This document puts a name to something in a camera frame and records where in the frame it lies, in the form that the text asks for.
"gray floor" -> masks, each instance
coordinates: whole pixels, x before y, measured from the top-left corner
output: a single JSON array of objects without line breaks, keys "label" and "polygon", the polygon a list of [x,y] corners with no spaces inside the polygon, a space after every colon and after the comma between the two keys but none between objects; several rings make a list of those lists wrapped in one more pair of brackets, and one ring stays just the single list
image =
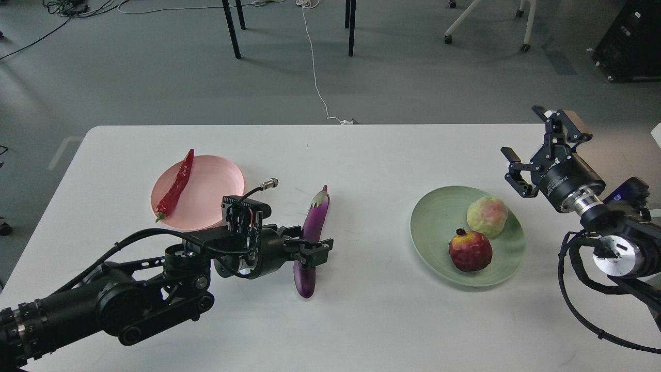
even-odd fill
[{"label": "gray floor", "polygon": [[[103,2],[89,0],[92,7]],[[572,109],[594,132],[583,146],[612,162],[597,169],[607,184],[638,175],[658,206],[661,151],[650,131],[661,122],[661,85],[609,83],[588,51],[624,0],[540,1],[528,53],[519,51],[525,19],[514,18],[516,0],[485,1],[445,45],[445,30],[468,3],[459,0],[450,9],[446,0],[358,0],[353,58],[347,56],[344,1],[321,0],[306,11],[330,116],[364,124],[538,123],[532,105]],[[219,4],[134,0],[122,8]],[[73,19],[0,61],[0,144],[9,147],[0,156],[0,214],[14,227],[0,238],[2,282],[79,140],[94,126],[338,124],[327,119],[317,96],[311,47],[294,0],[244,12],[242,60],[233,56],[223,11],[206,9]],[[0,5],[6,36],[0,56],[63,21],[39,1],[7,0]],[[76,226],[63,231],[63,239],[68,234],[76,234]]]}]

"purple eggplant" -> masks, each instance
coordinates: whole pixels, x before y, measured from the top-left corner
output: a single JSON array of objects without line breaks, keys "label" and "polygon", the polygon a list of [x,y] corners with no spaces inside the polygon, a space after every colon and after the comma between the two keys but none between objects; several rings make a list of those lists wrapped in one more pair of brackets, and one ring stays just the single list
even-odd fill
[{"label": "purple eggplant", "polygon": [[[319,191],[310,205],[310,210],[307,212],[301,237],[308,242],[318,242],[321,237],[321,228],[324,226],[326,220],[326,212],[329,209],[331,197],[328,194],[328,186]],[[293,282],[296,284],[298,293],[305,299],[309,299],[315,292],[316,269],[303,269],[301,263],[294,261],[293,263]]]}]

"guava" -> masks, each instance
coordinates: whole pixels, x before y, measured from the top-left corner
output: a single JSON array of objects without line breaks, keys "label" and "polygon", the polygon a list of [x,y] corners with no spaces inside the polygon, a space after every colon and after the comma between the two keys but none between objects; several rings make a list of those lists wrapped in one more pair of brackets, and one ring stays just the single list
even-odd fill
[{"label": "guava", "polygon": [[495,197],[481,197],[468,207],[466,219],[473,231],[481,232],[487,238],[497,237],[505,227],[509,210],[502,200]]}]

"caster wheel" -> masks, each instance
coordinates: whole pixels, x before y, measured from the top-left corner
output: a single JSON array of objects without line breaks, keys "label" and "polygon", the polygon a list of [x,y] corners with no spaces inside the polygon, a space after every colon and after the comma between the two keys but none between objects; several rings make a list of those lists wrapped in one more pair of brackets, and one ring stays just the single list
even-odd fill
[{"label": "caster wheel", "polygon": [[7,236],[11,234],[12,230],[13,229],[11,228],[11,226],[9,226],[9,224],[3,223],[2,225],[0,225],[0,236]]}]

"pink plate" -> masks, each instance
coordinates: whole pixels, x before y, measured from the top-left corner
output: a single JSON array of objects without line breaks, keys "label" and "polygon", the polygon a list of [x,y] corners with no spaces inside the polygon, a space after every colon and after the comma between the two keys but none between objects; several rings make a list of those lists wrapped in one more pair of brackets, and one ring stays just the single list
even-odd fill
[{"label": "pink plate", "polygon": [[[151,190],[152,211],[156,211],[156,206],[175,182],[182,162],[168,168],[154,184]],[[181,231],[220,225],[223,220],[223,196],[242,195],[243,187],[243,174],[229,159],[213,155],[196,156],[193,158],[190,179],[174,212],[159,222]]]}]

